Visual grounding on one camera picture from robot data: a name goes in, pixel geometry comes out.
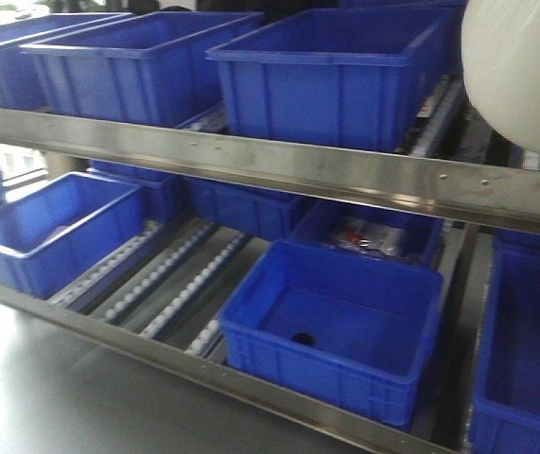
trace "shelf frame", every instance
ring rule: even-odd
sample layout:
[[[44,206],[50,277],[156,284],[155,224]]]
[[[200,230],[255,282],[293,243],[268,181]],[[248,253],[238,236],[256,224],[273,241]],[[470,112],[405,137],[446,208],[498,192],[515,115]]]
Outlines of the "shelf frame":
[[[0,109],[0,143],[540,234],[540,172]]]
[[[121,273],[132,275],[133,263],[140,262],[143,256],[147,257],[143,261],[148,262],[151,257],[165,248],[167,236],[178,233],[182,229],[191,228],[191,225],[187,227],[188,225],[188,215],[184,214],[176,219],[176,222],[164,227],[154,229],[152,226],[149,234],[145,235],[146,240],[138,243],[137,247],[125,245],[46,301],[0,285],[0,304],[53,323],[118,353],[312,428],[367,452],[374,454],[460,454],[457,450],[430,441],[437,410],[431,406],[417,407],[417,410],[423,414],[421,419],[414,419],[411,432],[416,434],[412,435],[252,375],[241,373],[222,364],[222,359],[188,355],[180,348],[160,340],[142,337],[125,326],[106,323],[98,318],[98,312],[77,311],[86,309],[93,300],[103,300],[99,298],[99,295],[104,293],[100,288],[104,285],[111,286],[116,281],[116,276]],[[437,269],[444,277],[441,294],[442,310],[452,304],[449,301],[451,286],[462,284],[453,282],[453,276],[456,264],[460,262],[466,235],[466,231],[444,229],[444,251]],[[102,272],[102,268],[107,268],[104,264],[111,261],[116,262],[115,268]],[[94,274],[100,274],[100,277],[97,280],[92,279],[91,276]],[[135,282],[121,280],[125,282],[126,287],[138,285]],[[426,392],[433,393],[434,383],[430,382],[429,385]]]

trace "metal shelf rail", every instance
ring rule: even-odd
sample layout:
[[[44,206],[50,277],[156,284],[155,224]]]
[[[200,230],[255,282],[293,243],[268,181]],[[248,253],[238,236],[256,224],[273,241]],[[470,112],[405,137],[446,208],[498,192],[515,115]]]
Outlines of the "metal shelf rail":
[[[462,93],[462,84],[450,90]],[[0,143],[540,234],[540,172],[418,150],[401,156],[5,109]]]

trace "shelving rack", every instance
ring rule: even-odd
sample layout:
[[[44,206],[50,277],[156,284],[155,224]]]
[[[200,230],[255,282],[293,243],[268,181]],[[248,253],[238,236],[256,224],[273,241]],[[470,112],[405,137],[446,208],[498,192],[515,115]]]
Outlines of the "shelving rack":
[[[209,330],[231,290],[268,247],[258,238],[243,238],[217,278],[200,283],[199,297],[177,313],[179,323],[169,323],[157,336],[141,335],[171,301],[167,295],[178,296],[236,235],[191,214],[166,226],[150,225],[134,245],[117,250],[48,301],[0,286],[0,302],[369,452],[466,452],[474,347],[490,269],[490,236],[479,234],[478,225],[540,234],[540,171],[428,157],[463,98],[462,84],[453,83],[417,139],[413,156],[0,109],[0,143],[466,222],[455,228],[448,222],[444,231],[438,267],[445,281],[443,323],[409,433],[223,364],[225,345]],[[200,229],[206,229],[204,248],[192,241]],[[183,244],[193,246],[182,250],[181,265],[165,270],[166,279],[154,279]],[[110,320],[108,310],[130,293],[134,296],[124,314]],[[205,328],[207,335],[201,337]],[[208,344],[193,355],[195,341]]]

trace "small items in bin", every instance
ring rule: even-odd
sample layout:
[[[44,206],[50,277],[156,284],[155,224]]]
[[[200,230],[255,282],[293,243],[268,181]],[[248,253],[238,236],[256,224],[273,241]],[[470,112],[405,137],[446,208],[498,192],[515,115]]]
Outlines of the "small items in bin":
[[[177,127],[178,130],[220,133],[227,128],[228,119],[223,104],[190,118]]]
[[[406,229],[346,216],[339,221],[328,241],[332,246],[370,257],[418,264],[421,260],[420,254],[404,255],[402,245],[407,239]]]

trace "stainless steel shelf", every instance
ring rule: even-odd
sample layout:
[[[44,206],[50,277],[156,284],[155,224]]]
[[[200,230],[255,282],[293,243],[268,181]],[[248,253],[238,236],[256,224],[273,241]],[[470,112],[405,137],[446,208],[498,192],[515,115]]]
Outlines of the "stainless steel shelf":
[[[540,234],[536,171],[5,109],[0,143]]]
[[[223,364],[224,345],[214,339],[215,348],[204,355],[189,352],[189,346],[200,338],[202,332],[214,320],[231,291],[248,272],[255,260],[267,249],[269,243],[253,238],[225,266],[220,267],[214,282],[204,284],[196,298],[180,308],[166,327],[151,339],[145,336],[146,326],[162,313],[184,288],[189,288],[194,276],[200,275],[218,253],[224,251],[237,232],[227,228],[205,227],[208,223],[185,215],[167,226],[150,225],[130,244],[113,254],[67,288],[47,301],[38,300],[10,288],[0,286],[0,302],[43,320],[64,327],[74,333],[105,345],[115,351],[137,358],[159,369],[182,376],[203,386],[228,394],[295,421],[309,428],[359,446],[370,452],[383,454],[455,454],[455,446],[434,443],[434,433],[441,395],[440,382],[435,363],[429,363],[420,386],[416,415],[410,433],[381,425],[348,411],[327,405],[316,399],[278,387],[264,380],[242,374]],[[201,230],[209,232],[203,241],[192,241]],[[438,267],[444,277],[442,295],[444,317],[452,306],[451,290],[458,285],[453,279],[460,262],[466,231],[444,230],[444,251]],[[154,273],[172,260],[175,252],[184,251],[186,256],[174,271],[156,282]],[[117,278],[120,273],[127,278]],[[101,288],[114,286],[109,291]],[[142,288],[148,283],[149,288]],[[137,299],[132,310],[124,317],[108,319],[108,310],[116,308],[117,302],[126,301],[126,294],[144,295]],[[452,320],[444,320],[450,326]]]

